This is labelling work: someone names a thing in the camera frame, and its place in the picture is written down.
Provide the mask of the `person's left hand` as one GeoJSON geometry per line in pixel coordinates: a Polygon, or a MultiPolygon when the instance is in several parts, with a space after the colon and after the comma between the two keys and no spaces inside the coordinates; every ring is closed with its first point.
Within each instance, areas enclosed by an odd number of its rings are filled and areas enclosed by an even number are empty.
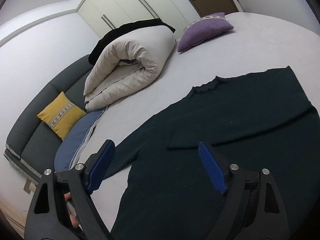
{"type": "Polygon", "coordinates": [[[71,220],[71,224],[72,224],[73,228],[76,229],[76,228],[79,227],[80,223],[76,218],[75,208],[71,204],[71,200],[72,200],[71,193],[68,192],[68,193],[64,194],[64,198],[65,198],[67,210],[68,210],[68,213],[69,213],[69,217],[70,217],[70,220],[71,220]]]}

